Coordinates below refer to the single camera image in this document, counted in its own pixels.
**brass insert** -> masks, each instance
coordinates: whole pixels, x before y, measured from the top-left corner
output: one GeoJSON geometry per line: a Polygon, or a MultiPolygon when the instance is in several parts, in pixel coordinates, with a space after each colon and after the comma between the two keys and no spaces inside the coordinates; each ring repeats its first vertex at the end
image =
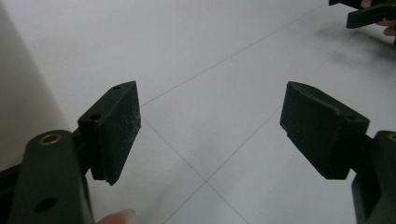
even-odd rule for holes
{"type": "Polygon", "coordinates": [[[62,135],[59,133],[50,133],[42,137],[39,141],[39,144],[42,146],[51,145],[61,141],[62,135]]]}
{"type": "Polygon", "coordinates": [[[396,133],[390,133],[388,135],[388,139],[390,139],[393,142],[396,142],[396,133]]]}

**hand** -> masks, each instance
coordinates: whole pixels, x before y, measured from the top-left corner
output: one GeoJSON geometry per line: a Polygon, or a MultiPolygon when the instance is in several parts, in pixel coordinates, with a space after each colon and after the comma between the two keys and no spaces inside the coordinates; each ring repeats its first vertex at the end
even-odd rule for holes
{"type": "Polygon", "coordinates": [[[134,210],[127,209],[102,218],[97,224],[133,224],[134,210]]]}
{"type": "MultiPolygon", "coordinates": [[[[391,4],[393,3],[395,0],[387,0],[387,3],[391,4]]],[[[361,1],[361,6],[364,8],[370,7],[371,4],[373,3],[372,0],[362,0],[361,1]]],[[[390,35],[390,36],[396,36],[396,30],[395,30],[395,22],[396,21],[387,21],[387,20],[382,20],[381,22],[377,23],[377,25],[380,26],[385,26],[387,27],[384,30],[384,35],[390,35]]]]}

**textured surface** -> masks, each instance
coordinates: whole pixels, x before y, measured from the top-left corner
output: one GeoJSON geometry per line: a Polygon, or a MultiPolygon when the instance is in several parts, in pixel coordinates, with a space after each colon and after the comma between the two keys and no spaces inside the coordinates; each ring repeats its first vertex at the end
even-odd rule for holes
{"type": "Polygon", "coordinates": [[[279,125],[288,81],[396,130],[393,38],[319,0],[3,0],[71,130],[136,80],[142,129],[96,218],[137,224],[355,223],[350,183],[320,176],[279,125]]]}
{"type": "Polygon", "coordinates": [[[94,179],[113,185],[120,178],[141,127],[136,82],[110,88],[78,119],[78,130],[92,157],[94,179]]]}
{"type": "Polygon", "coordinates": [[[366,117],[315,87],[288,83],[280,125],[326,179],[347,178],[369,123],[366,117]]]}

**floor tile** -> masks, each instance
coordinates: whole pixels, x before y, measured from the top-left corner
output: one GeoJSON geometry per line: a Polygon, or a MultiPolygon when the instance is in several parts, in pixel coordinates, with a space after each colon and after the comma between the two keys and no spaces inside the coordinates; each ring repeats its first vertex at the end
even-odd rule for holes
{"type": "Polygon", "coordinates": [[[306,47],[317,51],[334,51],[352,37],[355,30],[346,28],[350,7],[323,5],[287,26],[288,29],[304,36],[306,47]]]}
{"type": "Polygon", "coordinates": [[[348,64],[355,64],[396,81],[396,51],[394,37],[382,35],[384,28],[370,25],[355,32],[344,48],[337,50],[336,57],[348,64]]]}
{"type": "Polygon", "coordinates": [[[165,224],[245,224],[235,211],[204,184],[165,224]]]}
{"type": "Polygon", "coordinates": [[[88,179],[96,220],[132,208],[136,224],[164,223],[204,183],[144,121],[120,180],[88,179]]]}
{"type": "Polygon", "coordinates": [[[333,53],[306,44],[305,37],[281,30],[143,106],[142,113],[208,178],[282,105],[287,82],[307,80],[333,53]]]}
{"type": "Polygon", "coordinates": [[[325,180],[279,118],[280,110],[208,183],[248,223],[355,223],[350,179],[325,180]]]}
{"type": "Polygon", "coordinates": [[[144,104],[320,5],[306,3],[4,1],[72,127],[109,87],[136,80],[144,104]]]}

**black object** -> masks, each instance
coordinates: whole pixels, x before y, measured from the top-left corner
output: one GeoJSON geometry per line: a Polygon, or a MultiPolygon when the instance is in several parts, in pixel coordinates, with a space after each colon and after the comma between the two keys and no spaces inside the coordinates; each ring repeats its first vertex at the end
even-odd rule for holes
{"type": "Polygon", "coordinates": [[[110,89],[78,129],[33,138],[22,164],[0,173],[0,223],[94,223],[85,173],[113,185],[140,129],[135,82],[110,89]]]}
{"type": "Polygon", "coordinates": [[[289,82],[280,125],[327,179],[349,169],[359,224],[396,223],[396,133],[365,132],[369,120],[314,87],[289,82]]]}
{"type": "Polygon", "coordinates": [[[329,0],[329,6],[338,3],[358,9],[347,15],[346,28],[348,29],[360,28],[384,19],[396,20],[396,5],[390,5],[385,0],[373,0],[372,6],[367,8],[361,7],[361,0],[329,0]]]}

